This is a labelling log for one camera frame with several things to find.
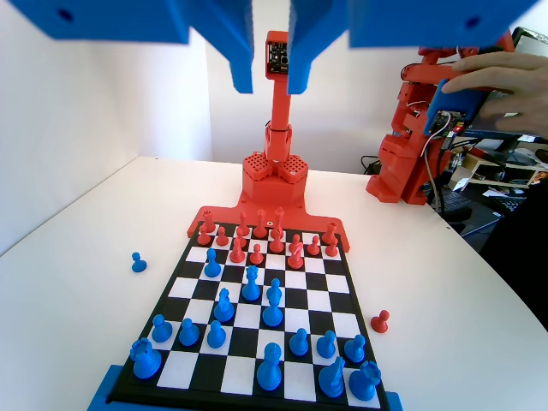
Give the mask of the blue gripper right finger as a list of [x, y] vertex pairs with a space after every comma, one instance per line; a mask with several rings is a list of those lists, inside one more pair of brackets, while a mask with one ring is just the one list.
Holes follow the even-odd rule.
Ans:
[[449, 48], [496, 43], [534, 1], [292, 1], [288, 93], [307, 89], [313, 60], [343, 33], [349, 46]]

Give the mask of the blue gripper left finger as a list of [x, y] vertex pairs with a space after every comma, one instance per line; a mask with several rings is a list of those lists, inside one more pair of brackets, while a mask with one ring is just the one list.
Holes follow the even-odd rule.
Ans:
[[250, 1], [15, 0], [11, 4], [58, 40], [186, 45], [192, 28], [229, 61], [236, 91], [253, 91]]

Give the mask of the person's bare hand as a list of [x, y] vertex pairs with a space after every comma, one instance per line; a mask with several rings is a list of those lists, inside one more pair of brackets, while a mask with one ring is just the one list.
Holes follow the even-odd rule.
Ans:
[[547, 58], [515, 52], [492, 52], [466, 57], [452, 65], [460, 75], [448, 81], [444, 93], [490, 87], [505, 92], [487, 102], [483, 117], [495, 117], [505, 132], [547, 137]]

